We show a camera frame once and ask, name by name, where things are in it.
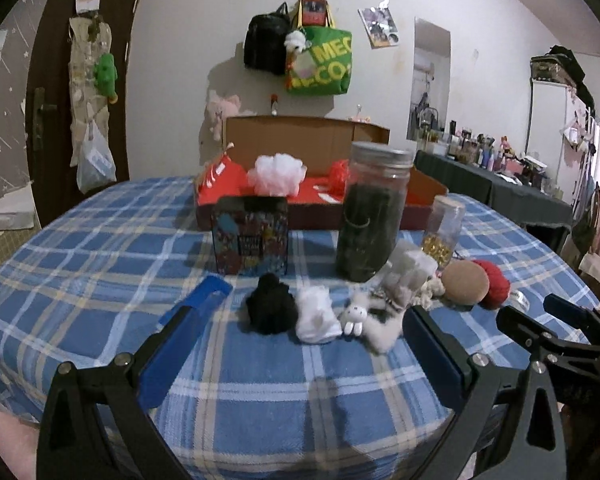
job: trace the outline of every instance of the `black backpack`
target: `black backpack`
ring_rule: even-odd
[[[292,30],[286,2],[276,12],[254,16],[244,40],[244,65],[285,75],[285,38]]]

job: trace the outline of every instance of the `box flap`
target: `box flap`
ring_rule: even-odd
[[[223,145],[246,170],[260,155],[288,153],[302,160],[307,176],[325,176],[336,160],[349,158],[353,140],[389,141],[389,130],[374,124],[293,116],[248,116],[226,120]]]

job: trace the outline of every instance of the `metal screw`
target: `metal screw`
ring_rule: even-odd
[[[69,361],[65,361],[64,363],[60,363],[58,366],[58,373],[60,375],[67,375],[73,367],[73,364],[71,364]]]
[[[531,363],[531,367],[539,374],[544,374],[546,372],[546,366],[544,366],[540,361],[533,361]]]
[[[484,354],[474,354],[471,356],[471,361],[481,367],[489,364],[489,358]]]
[[[113,362],[116,366],[127,366],[131,362],[131,354],[129,352],[122,352],[113,358]]]

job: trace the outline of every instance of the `colorful patterned box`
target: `colorful patterned box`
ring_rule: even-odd
[[[286,274],[288,225],[286,198],[220,198],[211,213],[218,273]]]

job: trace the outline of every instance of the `jar lid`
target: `jar lid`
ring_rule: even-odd
[[[357,140],[351,144],[351,158],[363,164],[375,164],[397,170],[408,170],[413,166],[413,150],[398,150],[379,142]]]
[[[436,203],[438,202],[439,204],[443,205],[446,208],[449,209],[456,209],[456,210],[464,210],[464,204],[462,202],[458,202],[457,200],[454,200],[452,198],[449,198],[446,195],[437,195],[435,197],[435,199],[433,199],[433,202]]]

